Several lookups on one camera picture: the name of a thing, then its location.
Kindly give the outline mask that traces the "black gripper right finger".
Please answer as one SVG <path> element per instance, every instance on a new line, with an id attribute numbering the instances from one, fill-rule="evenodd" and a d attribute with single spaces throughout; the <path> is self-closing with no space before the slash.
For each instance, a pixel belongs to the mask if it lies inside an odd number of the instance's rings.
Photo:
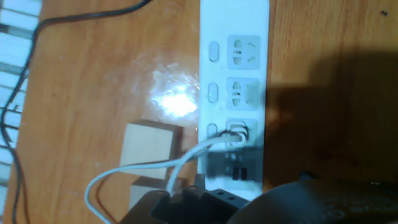
<path id="1" fill-rule="evenodd" d="M 201 199 L 212 212 L 223 215 L 233 215 L 249 204 L 248 200 L 223 189 L 206 191 Z"/>

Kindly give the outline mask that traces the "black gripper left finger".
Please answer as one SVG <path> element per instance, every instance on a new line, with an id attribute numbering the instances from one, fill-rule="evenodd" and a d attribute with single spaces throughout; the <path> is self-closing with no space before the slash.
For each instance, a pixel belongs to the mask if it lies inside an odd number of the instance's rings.
<path id="1" fill-rule="evenodd" d="M 119 223 L 205 223 L 205 210 L 200 202 L 202 195 L 202 189 L 196 186 L 189 186 L 173 196 L 165 190 L 152 190 L 141 197 Z"/>

